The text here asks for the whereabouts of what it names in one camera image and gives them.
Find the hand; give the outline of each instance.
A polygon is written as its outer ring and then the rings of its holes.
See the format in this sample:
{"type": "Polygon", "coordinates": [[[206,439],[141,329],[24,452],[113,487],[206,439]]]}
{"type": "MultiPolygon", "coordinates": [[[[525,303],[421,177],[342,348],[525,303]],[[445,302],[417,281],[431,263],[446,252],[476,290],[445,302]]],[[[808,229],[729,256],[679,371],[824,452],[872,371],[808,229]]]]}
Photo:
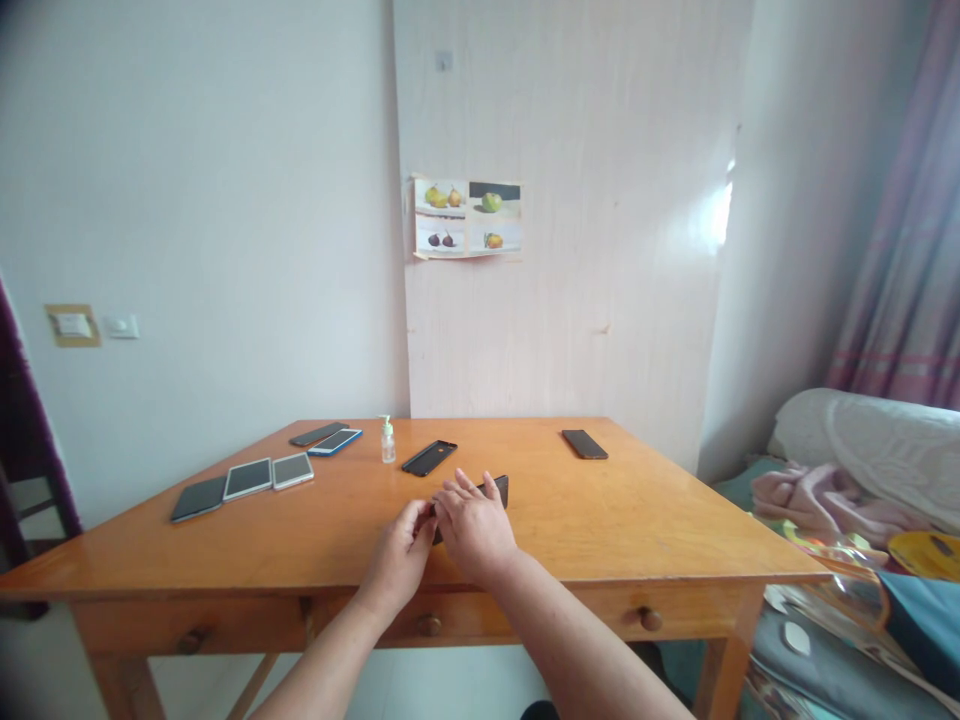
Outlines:
{"type": "Polygon", "coordinates": [[[490,473],[483,474],[487,494],[470,482],[460,468],[457,481],[444,480],[443,490],[433,496],[437,519],[447,554],[468,580],[490,590],[491,585],[520,556],[513,539],[500,489],[490,473]]]}
{"type": "Polygon", "coordinates": [[[429,512],[426,500],[411,500],[384,528],[357,591],[356,602],[386,624],[393,622],[420,587],[437,530],[437,518],[428,518],[429,512]]]}

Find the table edge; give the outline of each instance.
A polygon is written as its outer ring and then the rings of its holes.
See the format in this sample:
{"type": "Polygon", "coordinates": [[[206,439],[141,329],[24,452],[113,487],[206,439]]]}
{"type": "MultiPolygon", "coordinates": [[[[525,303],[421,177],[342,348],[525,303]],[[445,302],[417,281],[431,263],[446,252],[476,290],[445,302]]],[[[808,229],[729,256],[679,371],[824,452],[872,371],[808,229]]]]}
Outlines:
{"type": "MultiPolygon", "coordinates": [[[[822,572],[781,573],[771,575],[737,576],[685,576],[656,578],[616,578],[601,580],[561,581],[569,590],[605,590],[624,587],[643,586],[662,587],[728,587],[752,585],[803,585],[826,582],[832,573],[824,568],[822,572]]],[[[41,590],[29,588],[0,588],[0,601],[4,602],[99,602],[99,601],[164,601],[164,600],[204,600],[213,598],[256,598],[256,597],[323,597],[352,595],[356,585],[291,585],[275,587],[191,587],[191,588],[98,588],[95,590],[41,590]]],[[[471,583],[447,583],[421,587],[419,595],[440,595],[466,592],[483,592],[483,589],[471,583]]]]}

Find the pink curtain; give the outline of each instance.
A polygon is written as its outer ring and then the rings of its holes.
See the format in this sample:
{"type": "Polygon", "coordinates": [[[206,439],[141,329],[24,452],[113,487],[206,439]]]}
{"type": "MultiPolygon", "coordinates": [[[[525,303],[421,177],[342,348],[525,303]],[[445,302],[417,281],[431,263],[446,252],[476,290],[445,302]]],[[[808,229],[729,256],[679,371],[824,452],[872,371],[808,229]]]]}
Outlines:
{"type": "Polygon", "coordinates": [[[960,410],[960,0],[933,4],[827,384],[960,410]]]}

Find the drawer knob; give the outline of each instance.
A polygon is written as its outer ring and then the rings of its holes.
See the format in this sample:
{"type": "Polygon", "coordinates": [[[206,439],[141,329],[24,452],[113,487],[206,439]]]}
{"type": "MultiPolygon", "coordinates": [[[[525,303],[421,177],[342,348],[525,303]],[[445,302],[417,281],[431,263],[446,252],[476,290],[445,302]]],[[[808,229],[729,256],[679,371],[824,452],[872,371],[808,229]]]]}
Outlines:
{"type": "Polygon", "coordinates": [[[640,624],[643,625],[644,630],[656,632],[663,627],[663,616],[653,608],[644,606],[638,612],[640,614],[640,624]]]}
{"type": "Polygon", "coordinates": [[[196,655],[200,652],[200,647],[209,634],[210,628],[194,628],[177,641],[177,653],[180,655],[196,655]]]}
{"type": "Polygon", "coordinates": [[[436,615],[424,615],[417,620],[417,632],[423,637],[436,637],[441,627],[440,618],[436,615]]]}

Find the paper poster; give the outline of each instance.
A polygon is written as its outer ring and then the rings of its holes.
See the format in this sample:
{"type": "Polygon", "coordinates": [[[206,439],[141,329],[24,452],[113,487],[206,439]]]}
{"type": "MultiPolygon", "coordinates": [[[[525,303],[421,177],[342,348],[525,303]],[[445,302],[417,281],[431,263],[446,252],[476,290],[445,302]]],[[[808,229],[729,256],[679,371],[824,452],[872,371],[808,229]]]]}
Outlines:
{"type": "Polygon", "coordinates": [[[417,257],[457,260],[521,251],[519,183],[416,176],[413,186],[417,257]]]}

